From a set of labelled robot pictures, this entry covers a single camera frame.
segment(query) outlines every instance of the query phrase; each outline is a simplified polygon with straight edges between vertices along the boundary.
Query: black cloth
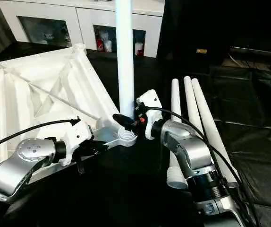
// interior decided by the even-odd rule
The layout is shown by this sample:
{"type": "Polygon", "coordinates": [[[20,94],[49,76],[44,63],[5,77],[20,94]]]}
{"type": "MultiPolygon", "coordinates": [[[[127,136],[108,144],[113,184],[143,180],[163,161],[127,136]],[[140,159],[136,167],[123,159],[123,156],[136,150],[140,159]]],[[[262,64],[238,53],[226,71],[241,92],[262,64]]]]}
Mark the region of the black cloth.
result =
{"type": "MultiPolygon", "coordinates": [[[[88,58],[118,107],[115,55],[89,51],[88,58]]],[[[171,80],[178,78],[182,115],[187,117],[182,78],[198,78],[262,226],[271,227],[271,73],[212,68],[208,74],[193,74],[180,68],[136,59],[135,97],[155,89],[163,107],[170,109],[171,80]]],[[[168,164],[168,151],[155,140],[140,138],[134,147],[113,148],[88,160],[81,177],[73,166],[30,185],[10,207],[4,226],[25,226],[26,221],[41,227],[202,226],[191,195],[167,187],[168,164]]]]}

